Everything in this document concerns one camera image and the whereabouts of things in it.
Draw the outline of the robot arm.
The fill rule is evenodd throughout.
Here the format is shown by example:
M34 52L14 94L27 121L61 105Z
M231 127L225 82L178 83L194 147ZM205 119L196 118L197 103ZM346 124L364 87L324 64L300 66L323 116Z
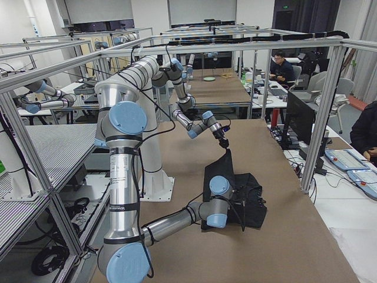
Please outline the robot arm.
M187 134L191 139L196 138L199 134L209 129L214 138L219 141L219 145L227 149L229 147L229 141L225 137L223 127L211 111L203 113L201 121L197 124L185 115L185 112L190 107L194 106L196 101L185 89L182 78L183 70L184 68L180 61L176 58L172 58L168 63L158 68L157 74L151 79L152 86L161 88L166 85L168 81L171 81L178 100L170 106L170 117L186 128Z
M176 59L162 64L146 56L95 86L100 97L95 144L110 151L111 220L97 260L109 282L142 282L152 277L148 247L198 221L223 228L233 215L245 223L237 211L232 154L227 151L210 166L202 202L191 200L177 212L140 224L142 200L165 201L174 186L162 168L153 87L173 83L178 102L168 117L183 125L191 138L210 130L222 148L229 146L212 112L205 112L198 124L184 115L194 98L185 90L182 70Z

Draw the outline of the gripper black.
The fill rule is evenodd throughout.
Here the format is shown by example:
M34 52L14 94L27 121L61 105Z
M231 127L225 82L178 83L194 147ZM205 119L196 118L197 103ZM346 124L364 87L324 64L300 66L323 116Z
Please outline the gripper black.
M225 137L225 134L224 134L223 131L215 131L214 132L214 137L215 137L215 139L217 139L219 141L219 145L222 148L227 149L229 147L229 141Z
M232 194L231 203L237 212L247 212L250 206L249 191L246 188L235 190Z

